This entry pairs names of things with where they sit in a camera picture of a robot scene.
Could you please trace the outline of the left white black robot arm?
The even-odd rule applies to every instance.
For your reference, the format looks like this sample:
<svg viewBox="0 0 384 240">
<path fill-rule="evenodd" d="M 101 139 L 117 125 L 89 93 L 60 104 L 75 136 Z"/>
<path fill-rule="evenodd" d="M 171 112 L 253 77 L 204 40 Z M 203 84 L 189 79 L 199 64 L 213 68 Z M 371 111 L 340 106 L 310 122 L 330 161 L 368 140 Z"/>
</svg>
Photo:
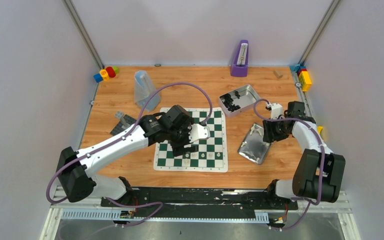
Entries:
<svg viewBox="0 0 384 240">
<path fill-rule="evenodd" d="M 123 156 L 167 141 L 175 157 L 198 151 L 191 144 L 210 137 L 206 123 L 195 123 L 180 105 L 167 112 L 141 117 L 125 131 L 91 147 L 64 148 L 59 156 L 56 175 L 66 199 L 79 202 L 89 196 L 111 198 L 120 206 L 129 206 L 133 193 L 124 177 L 110 178 L 97 173 Z"/>
</svg>

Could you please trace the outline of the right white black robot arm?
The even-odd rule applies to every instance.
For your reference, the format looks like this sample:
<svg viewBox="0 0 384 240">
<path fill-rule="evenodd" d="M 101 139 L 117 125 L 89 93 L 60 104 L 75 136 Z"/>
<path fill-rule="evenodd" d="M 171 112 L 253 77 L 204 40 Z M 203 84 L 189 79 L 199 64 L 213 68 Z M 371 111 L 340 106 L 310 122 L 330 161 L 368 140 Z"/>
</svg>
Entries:
<svg viewBox="0 0 384 240">
<path fill-rule="evenodd" d="M 317 130 L 316 121 L 306 115 L 303 102 L 289 102 L 287 109 L 268 102 L 266 109 L 270 111 L 270 118 L 262 121 L 263 141 L 272 144 L 292 136 L 302 150 L 293 178 L 275 179 L 269 184 L 266 204 L 278 209 L 285 201 L 297 199 L 307 200 L 313 205 L 336 202 L 341 190 L 345 157 L 335 154 L 326 145 Z"/>
</svg>

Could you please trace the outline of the green white chess mat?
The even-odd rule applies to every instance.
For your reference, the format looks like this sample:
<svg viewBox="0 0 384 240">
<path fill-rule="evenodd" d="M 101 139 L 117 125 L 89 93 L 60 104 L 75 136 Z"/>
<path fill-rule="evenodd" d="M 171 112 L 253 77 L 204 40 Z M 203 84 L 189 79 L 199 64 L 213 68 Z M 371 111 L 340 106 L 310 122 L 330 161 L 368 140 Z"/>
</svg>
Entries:
<svg viewBox="0 0 384 240">
<path fill-rule="evenodd" d="M 206 122 L 210 129 L 210 138 L 199 140 L 186 147 L 197 146 L 198 158 L 192 158 L 192 153 L 174 156 L 172 147 L 167 141 L 155 144 L 153 169 L 156 171 L 173 172 L 216 172 L 228 171 L 228 147 L 226 116 L 220 107 L 212 109 L 211 117 Z M 183 167 L 182 160 L 190 159 L 190 167 Z"/>
</svg>

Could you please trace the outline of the white chess queen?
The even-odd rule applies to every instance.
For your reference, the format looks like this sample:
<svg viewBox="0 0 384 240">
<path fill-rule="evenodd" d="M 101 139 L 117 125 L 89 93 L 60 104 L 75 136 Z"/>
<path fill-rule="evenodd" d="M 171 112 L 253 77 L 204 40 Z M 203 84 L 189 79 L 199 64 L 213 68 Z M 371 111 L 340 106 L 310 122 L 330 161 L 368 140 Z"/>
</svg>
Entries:
<svg viewBox="0 0 384 240">
<path fill-rule="evenodd" d="M 190 159 L 183 159 L 182 160 L 182 166 L 183 167 L 190 167 L 190 164 L 191 164 L 191 160 Z"/>
</svg>

